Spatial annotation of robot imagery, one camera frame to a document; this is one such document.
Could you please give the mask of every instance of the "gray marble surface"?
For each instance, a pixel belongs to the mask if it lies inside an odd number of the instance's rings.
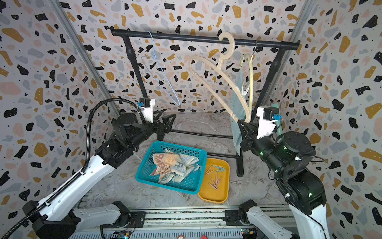
[[[173,129],[232,135],[228,114],[178,113]],[[156,140],[154,134],[142,143],[139,151],[126,160],[118,169],[98,182],[85,198],[84,207],[96,207],[122,201],[129,208],[152,208],[174,206],[217,205],[206,202],[197,194],[190,195],[169,189],[139,183],[135,174],[147,149]],[[164,141],[201,148],[207,152],[234,154],[231,139],[201,137],[180,133],[166,134]],[[236,160],[222,158],[230,165],[228,199],[223,205],[239,205],[248,199],[258,204],[284,204],[275,181],[268,179],[268,167],[250,151],[244,152],[244,176],[236,175]]]

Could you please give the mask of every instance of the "yellow hanger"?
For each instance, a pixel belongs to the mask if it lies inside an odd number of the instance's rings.
[[[240,59],[240,70],[241,65],[243,64],[244,57],[248,57],[248,65],[249,65],[249,114],[252,112],[252,104],[253,104],[253,64],[252,60],[255,55],[250,55],[249,53],[244,54]]]
[[[189,60],[189,68],[190,68],[191,72],[194,73],[194,76],[199,76],[200,77],[200,80],[203,82],[203,85],[207,88],[207,90],[209,90],[216,97],[216,99],[223,105],[223,107],[227,110],[227,112],[230,114],[230,116],[233,118],[233,120],[235,122],[237,122],[239,119],[232,112],[231,108],[214,91],[214,89],[203,79],[203,77],[198,75],[192,69],[192,67],[191,67],[192,60],[195,60],[195,61],[201,60],[202,62],[206,63],[211,69],[215,70],[220,76],[222,76],[222,78],[231,86],[231,88],[233,89],[233,91],[237,95],[241,105],[243,106],[243,109],[244,109],[244,112],[245,112],[245,115],[246,115],[245,122],[248,123],[251,120],[251,113],[249,111],[247,102],[245,101],[243,95],[241,94],[239,88],[235,85],[235,83],[233,83],[233,81],[221,70],[224,60],[229,59],[232,56],[232,53],[233,53],[233,50],[234,50],[234,47],[235,47],[235,40],[234,40],[233,36],[229,32],[223,32],[223,33],[221,33],[219,35],[219,40],[220,41],[223,40],[224,38],[227,38],[229,43],[230,43],[229,49],[228,49],[227,54],[223,54],[223,53],[220,54],[220,58],[219,58],[217,66],[214,63],[212,63],[211,61],[209,61],[206,58],[204,58],[204,57],[193,55],[193,56],[191,56],[191,59]]]

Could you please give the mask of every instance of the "clothes rack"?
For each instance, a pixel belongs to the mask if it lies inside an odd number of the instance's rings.
[[[129,31],[129,30],[123,30],[123,29],[111,29],[111,33],[113,36],[119,36],[123,39],[126,47],[126,54],[128,59],[131,62],[131,65],[133,67],[133,70],[135,72],[135,75],[138,80],[139,87],[142,92],[142,96],[147,98],[147,92],[146,88],[144,86],[144,82],[142,80],[141,73],[139,71],[139,66],[137,62],[137,56],[135,54],[134,48],[131,44],[130,37],[141,37],[141,38],[151,38],[150,34],[147,32],[139,32],[139,31]],[[151,33],[152,37],[155,39],[167,39],[167,40],[178,40],[178,41],[194,41],[194,42],[208,42],[208,43],[217,43],[217,44],[229,44],[227,39],[224,39],[222,41],[219,40],[217,37],[206,37],[206,36],[192,36],[192,35],[181,35],[181,34],[167,34],[167,33]],[[271,82],[274,79],[274,76],[276,75],[277,71],[280,68],[281,59],[283,58],[285,52],[287,50],[297,50],[300,41],[298,42],[279,42],[279,41],[257,41],[257,40],[247,40],[247,39],[235,39],[236,45],[242,45],[242,46],[256,46],[256,49],[259,47],[274,47],[278,48],[276,57],[272,61],[268,75],[265,79],[264,86],[262,88],[262,91],[260,93],[260,96],[257,100],[256,106],[252,110],[251,114],[251,121],[255,119],[257,108],[264,104],[264,97],[265,94],[271,84]],[[204,137],[214,137],[214,138],[231,138],[230,135],[213,135],[213,134],[204,134],[204,133],[195,133],[195,132],[188,132],[188,131],[182,131],[182,130],[171,130],[171,132],[175,133],[184,133],[184,134],[190,134],[190,135],[198,135],[198,136],[204,136]],[[244,165],[243,165],[243,153],[240,152],[240,156],[238,154],[221,154],[221,153],[212,153],[207,152],[210,156],[217,156],[217,157],[225,157],[225,158],[234,158],[236,159],[236,174],[238,177],[242,177],[244,175]]]

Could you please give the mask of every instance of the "towel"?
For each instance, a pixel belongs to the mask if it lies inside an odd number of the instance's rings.
[[[236,80],[236,86],[240,89],[242,84],[243,84],[243,72],[239,71],[239,74]],[[238,119],[245,118],[244,108],[241,105],[239,98],[237,97],[236,94],[232,94],[231,109]],[[232,129],[233,145],[235,146],[237,154],[240,156],[240,143],[242,141],[240,128],[238,123],[236,123],[232,117],[231,117],[231,129]]]

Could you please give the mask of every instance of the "black cable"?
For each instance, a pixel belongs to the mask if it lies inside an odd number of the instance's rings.
[[[319,157],[319,156],[312,156],[313,158],[319,158],[319,159],[321,159],[321,161],[316,161],[316,160],[311,160],[311,162],[316,162],[316,163],[320,163],[320,162],[325,162],[325,159],[324,158],[322,158],[322,157]]]
[[[103,225],[99,226],[99,232],[101,234],[101,238],[106,239],[105,234],[104,234],[104,226]]]
[[[101,107],[102,105],[104,105],[104,104],[106,104],[108,102],[111,102],[111,101],[123,101],[123,102],[131,104],[132,106],[134,106],[137,109],[139,115],[141,116],[142,123],[146,124],[146,120],[145,120],[145,118],[143,116],[142,110],[134,102],[129,101],[128,99],[111,98],[111,99],[106,99],[106,100],[103,100],[103,101],[99,102],[92,110],[90,110],[89,117],[87,119],[87,126],[86,126],[86,157],[85,157],[84,166],[81,168],[80,172],[77,172],[68,182],[66,182],[62,187],[60,187],[58,190],[56,190],[55,193],[50,198],[47,199],[48,203],[51,203],[56,197],[58,197],[58,195],[60,195],[75,180],[77,180],[82,175],[82,173],[84,173],[86,171],[86,169],[87,169],[87,167],[89,165],[89,162],[90,162],[90,152],[91,152],[90,128],[91,128],[93,116],[94,116],[96,110],[99,107]],[[13,227],[11,227],[11,229],[9,229],[4,234],[2,239],[8,239],[21,225],[23,225],[27,220],[29,220],[32,216],[34,216],[36,213],[41,211],[46,206],[47,206],[47,204],[43,203],[40,206],[38,206],[36,209],[31,211],[28,215],[26,215],[23,219],[21,219],[18,223],[16,223]]]
[[[280,128],[281,125],[282,125],[282,124],[281,124],[281,122],[280,122],[280,125],[277,126],[277,127],[272,131],[272,134],[271,134],[271,135],[272,135],[272,139],[275,141],[275,143],[277,143],[277,142],[276,142],[276,139],[275,139],[275,137],[273,136],[273,134],[276,133],[277,129]]]
[[[126,233],[126,232],[128,231],[128,229],[130,228],[130,226],[131,226],[131,224],[132,224],[131,219],[129,220],[129,223],[130,223],[129,226],[128,226],[125,230],[119,232],[118,234],[124,234],[124,233]]]
[[[289,171],[291,171],[293,169],[293,166],[286,166],[283,170],[283,183],[285,186],[288,185],[288,181],[289,181]]]
[[[135,224],[135,219],[134,219],[134,218],[133,218],[133,221],[134,221],[134,229],[133,229],[133,231],[132,231],[131,233],[135,232],[135,226],[136,226],[136,224]]]
[[[16,223],[11,229],[9,229],[2,237],[2,239],[9,238],[12,233],[14,233],[21,225],[23,225],[26,221],[28,221],[32,216],[34,216],[37,212],[43,209],[46,206],[45,203],[38,206],[36,209],[28,213],[23,219],[21,219],[18,223]]]
[[[270,178],[269,174],[270,174],[270,167],[268,166],[268,178],[269,178],[270,180],[275,180],[275,179],[276,179],[276,177]]]

